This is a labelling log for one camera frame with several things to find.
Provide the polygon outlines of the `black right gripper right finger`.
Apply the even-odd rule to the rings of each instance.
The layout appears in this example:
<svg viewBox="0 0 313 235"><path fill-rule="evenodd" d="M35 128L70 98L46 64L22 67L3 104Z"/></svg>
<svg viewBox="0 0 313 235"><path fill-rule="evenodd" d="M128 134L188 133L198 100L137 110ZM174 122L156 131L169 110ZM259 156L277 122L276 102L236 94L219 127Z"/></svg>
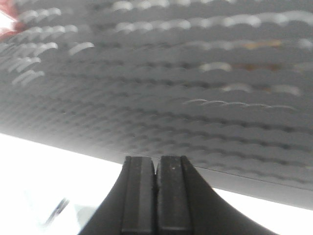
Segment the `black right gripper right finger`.
<svg viewBox="0 0 313 235"><path fill-rule="evenodd" d="M157 168L160 235L271 235L222 199L185 156L163 156Z"/></svg>

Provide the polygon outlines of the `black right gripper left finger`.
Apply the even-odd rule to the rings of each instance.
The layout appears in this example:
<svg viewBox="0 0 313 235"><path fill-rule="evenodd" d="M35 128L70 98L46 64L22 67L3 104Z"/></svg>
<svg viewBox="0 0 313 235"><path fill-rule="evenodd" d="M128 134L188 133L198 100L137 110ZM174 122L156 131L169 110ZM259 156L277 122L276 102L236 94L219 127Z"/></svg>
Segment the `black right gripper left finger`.
<svg viewBox="0 0 313 235"><path fill-rule="evenodd" d="M153 235L155 185L152 160L127 156L114 186L80 234Z"/></svg>

